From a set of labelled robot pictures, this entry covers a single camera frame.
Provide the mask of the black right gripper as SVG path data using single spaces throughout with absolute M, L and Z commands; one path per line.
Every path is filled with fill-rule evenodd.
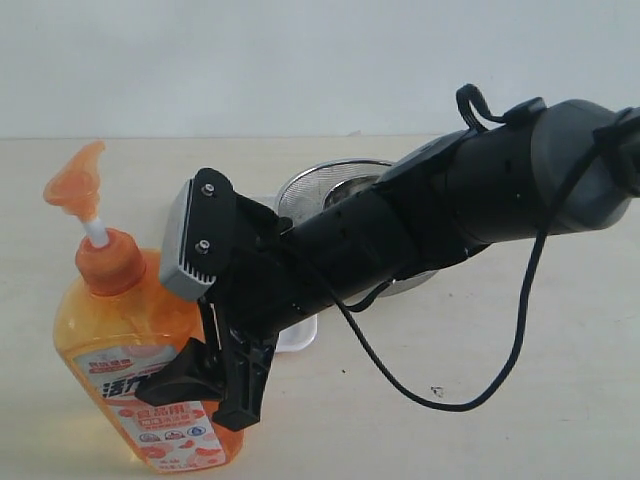
M 284 287 L 276 261 L 258 250 L 288 224 L 271 208 L 236 194 L 236 224 L 230 261 L 197 299 L 204 338 L 217 340 L 213 308 L 227 306 L 231 320 L 247 328 L 260 320 Z M 274 358 L 274 337 L 256 339 L 227 329 L 221 334 L 221 367 L 216 348 L 190 338 L 178 355 L 142 380 L 135 397 L 146 404 L 218 401 L 212 420 L 241 431 L 261 420 L 262 401 Z

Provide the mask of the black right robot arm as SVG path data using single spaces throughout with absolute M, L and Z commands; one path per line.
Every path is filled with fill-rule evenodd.
M 363 190 L 294 224 L 203 168 L 176 197 L 161 283 L 200 311 L 190 340 L 136 397 L 153 406 L 218 403 L 233 431 L 256 424 L 279 333 L 393 280 L 442 270 L 487 247 L 534 240 L 511 353 L 492 383 L 459 405 L 484 404 L 513 369 L 546 239 L 616 223 L 639 194 L 639 112 L 584 100 L 524 102 L 489 130 L 463 131 L 413 151 Z

